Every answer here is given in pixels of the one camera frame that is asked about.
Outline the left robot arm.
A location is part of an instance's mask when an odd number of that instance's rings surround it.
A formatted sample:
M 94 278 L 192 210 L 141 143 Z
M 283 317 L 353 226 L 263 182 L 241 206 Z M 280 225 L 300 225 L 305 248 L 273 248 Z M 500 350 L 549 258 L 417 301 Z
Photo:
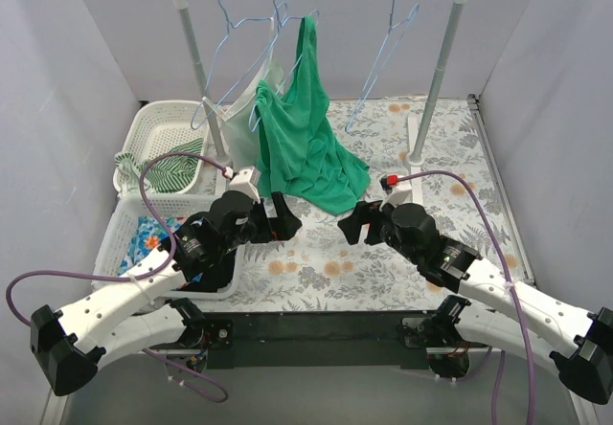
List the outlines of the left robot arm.
M 177 343 L 196 347 L 203 314 L 186 298 L 150 313 L 145 307 L 199 278 L 223 287 L 234 274 L 238 247 L 291 239 L 302 226 L 275 192 L 275 216 L 235 190 L 197 212 L 113 283 L 60 309 L 39 307 L 30 318 L 31 351 L 57 396 L 73 393 L 115 360 L 144 348 Z

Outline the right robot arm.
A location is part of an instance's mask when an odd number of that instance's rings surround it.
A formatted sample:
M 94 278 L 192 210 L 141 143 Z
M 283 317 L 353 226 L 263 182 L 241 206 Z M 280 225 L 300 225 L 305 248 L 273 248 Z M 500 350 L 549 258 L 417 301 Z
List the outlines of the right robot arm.
M 551 348 L 558 378 L 570 391 L 599 405 L 612 396 L 612 311 L 597 312 L 552 298 L 524 282 L 512 283 L 488 259 L 439 232 L 419 204 L 391 207 L 360 202 L 338 223 L 348 243 L 385 243 L 413 263 L 427 281 L 480 302 L 516 321 Z

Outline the green white striped tank top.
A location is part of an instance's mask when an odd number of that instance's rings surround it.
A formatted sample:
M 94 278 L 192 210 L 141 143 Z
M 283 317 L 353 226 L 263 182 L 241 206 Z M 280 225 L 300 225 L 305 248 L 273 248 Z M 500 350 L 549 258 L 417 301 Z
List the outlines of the green white striped tank top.
M 131 152 L 119 152 L 114 157 L 118 170 L 120 192 L 139 189 L 141 173 L 149 159 L 138 161 Z M 171 156 L 155 164 L 145 178 L 145 189 L 156 193 L 176 193 L 184 190 L 195 176 L 199 160 L 188 156 Z

